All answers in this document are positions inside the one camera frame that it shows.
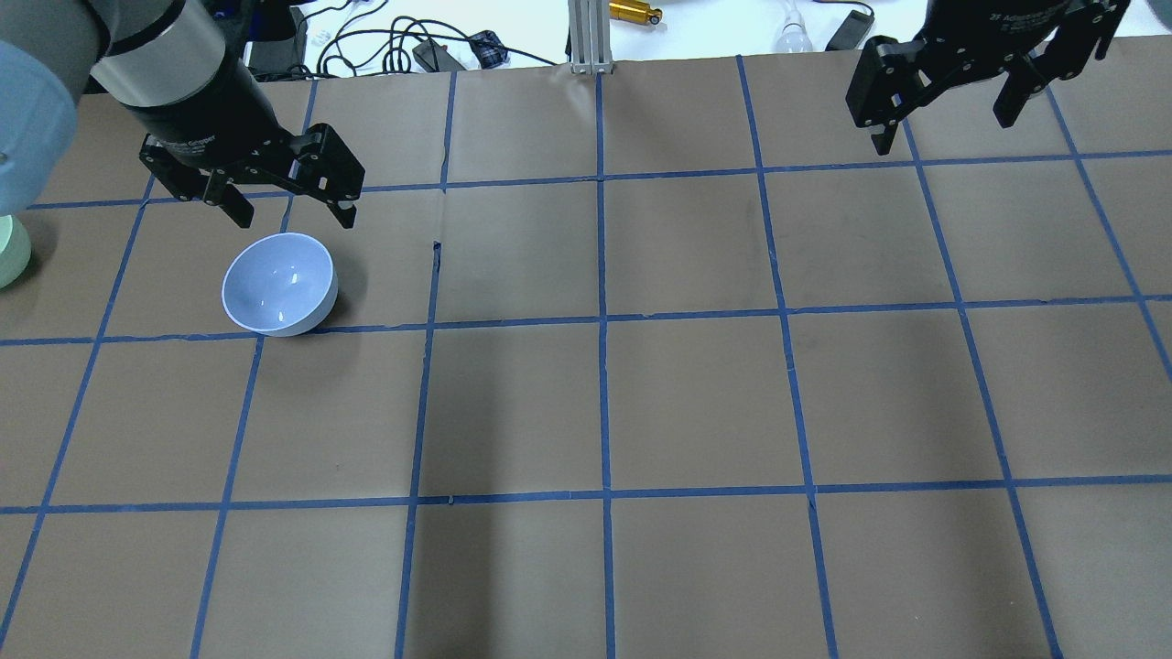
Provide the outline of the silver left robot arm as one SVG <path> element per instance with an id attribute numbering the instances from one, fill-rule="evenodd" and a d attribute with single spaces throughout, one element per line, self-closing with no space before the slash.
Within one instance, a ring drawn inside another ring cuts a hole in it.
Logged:
<path id="1" fill-rule="evenodd" d="M 202 1 L 1 5 L 1 208 L 16 215 L 70 150 L 97 82 L 146 129 L 138 157 L 175 201 L 253 219 L 245 185 L 323 203 L 355 225 L 364 167 L 333 125 L 288 131 Z"/>

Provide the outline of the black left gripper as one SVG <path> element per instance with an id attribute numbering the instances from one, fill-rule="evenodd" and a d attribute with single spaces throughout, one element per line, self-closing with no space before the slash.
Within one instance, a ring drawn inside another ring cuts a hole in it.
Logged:
<path id="1" fill-rule="evenodd" d="M 323 203 L 341 227 L 357 218 L 364 167 L 329 124 L 293 137 L 239 59 L 226 56 L 202 89 L 162 104 L 125 102 L 146 127 L 139 161 L 172 199 L 202 201 L 240 229 L 255 209 L 237 184 L 275 184 Z"/>

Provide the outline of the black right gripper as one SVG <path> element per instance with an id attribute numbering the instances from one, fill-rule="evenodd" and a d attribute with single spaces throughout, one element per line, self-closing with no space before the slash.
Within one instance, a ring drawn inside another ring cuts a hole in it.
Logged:
<path id="1" fill-rule="evenodd" d="M 875 155 L 890 154 L 897 127 L 943 91 L 1007 80 L 993 101 L 1002 128 L 1055 80 L 1076 79 L 1101 61 L 1130 1 L 929 1 L 909 42 L 875 35 L 863 45 L 846 91 L 853 123 L 871 134 Z"/>

